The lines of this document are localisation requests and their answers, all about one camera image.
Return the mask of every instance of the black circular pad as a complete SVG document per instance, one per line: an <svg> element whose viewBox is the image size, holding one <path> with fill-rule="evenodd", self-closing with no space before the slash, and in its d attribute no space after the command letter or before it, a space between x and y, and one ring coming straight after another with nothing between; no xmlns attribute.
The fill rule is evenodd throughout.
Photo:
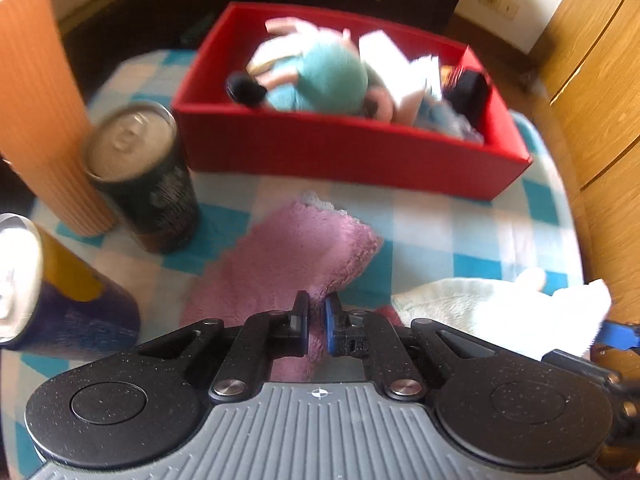
<svg viewBox="0 0 640 480"><path fill-rule="evenodd" d="M76 417L89 424L119 424L135 417L146 404L145 393L129 383L97 383L71 399Z"/></svg>
<svg viewBox="0 0 640 480"><path fill-rule="evenodd" d="M491 394L495 411L524 424L544 424L564 412L566 399L553 388L531 381L498 386Z"/></svg>
<svg viewBox="0 0 640 480"><path fill-rule="evenodd" d="M588 459L612 423L609 400L596 384L510 352L461 360L435 407L463 449L519 470Z"/></svg>

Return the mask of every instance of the orange cylinder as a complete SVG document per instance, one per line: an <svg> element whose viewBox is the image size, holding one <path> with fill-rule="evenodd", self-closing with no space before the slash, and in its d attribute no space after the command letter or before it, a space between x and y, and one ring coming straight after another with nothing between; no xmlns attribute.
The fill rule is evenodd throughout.
<svg viewBox="0 0 640 480"><path fill-rule="evenodd" d="M50 1L0 0L0 153L81 236L114 223L80 163L91 129Z"/></svg>

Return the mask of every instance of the plush doll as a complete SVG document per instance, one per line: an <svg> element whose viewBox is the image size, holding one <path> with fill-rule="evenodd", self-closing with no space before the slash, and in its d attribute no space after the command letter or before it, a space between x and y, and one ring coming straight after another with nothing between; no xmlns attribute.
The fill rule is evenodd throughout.
<svg viewBox="0 0 640 480"><path fill-rule="evenodd" d="M260 46L248 72L229 76L226 89L234 101L320 114L356 116L372 110L373 118L391 121L391 97L384 87L370 86L348 30L317 28L297 18L267 20L265 26L281 37Z"/></svg>

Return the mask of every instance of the wooden cabinet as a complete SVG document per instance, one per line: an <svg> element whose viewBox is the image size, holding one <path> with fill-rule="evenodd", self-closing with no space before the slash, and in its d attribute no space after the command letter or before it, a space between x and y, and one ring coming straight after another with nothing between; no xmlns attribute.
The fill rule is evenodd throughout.
<svg viewBox="0 0 640 480"><path fill-rule="evenodd" d="M640 323L640 0L563 0L531 54L573 161L590 278L609 287L609 319ZM596 361L640 378L633 352Z"/></svg>
<svg viewBox="0 0 640 480"><path fill-rule="evenodd" d="M624 1L552 107L584 187L640 135L640 0Z"/></svg>
<svg viewBox="0 0 640 480"><path fill-rule="evenodd" d="M585 58L622 0L562 0L531 50L550 97Z"/></svg>
<svg viewBox="0 0 640 480"><path fill-rule="evenodd" d="M609 318L640 323L640 144L582 192L593 268L614 299Z"/></svg>

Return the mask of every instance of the blue checkered tablecloth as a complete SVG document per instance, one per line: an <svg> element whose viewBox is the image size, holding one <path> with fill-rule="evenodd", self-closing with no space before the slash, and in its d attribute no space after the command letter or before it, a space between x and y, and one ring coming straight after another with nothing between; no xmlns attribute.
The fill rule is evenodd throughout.
<svg viewBox="0 0 640 480"><path fill-rule="evenodd" d="M92 120L133 99L169 107L193 56L163 50L123 63L91 103ZM451 276L513 280L529 266L546 270L548 293L581 284L578 243L558 171L533 126L519 114L513 117L534 162L492 202L324 180L200 173L193 177L203 221L187 248L167 256L145 253L122 226L105 236L79 238L41 203L31 217L132 292L142 311L141 340L177 328L206 263L304 190L346 209L385 239L363 275L341 293L345 304L382 306L393 293ZM27 399L47 378L79 364L2 351L2 437L14 480L40 466L24 427Z"/></svg>

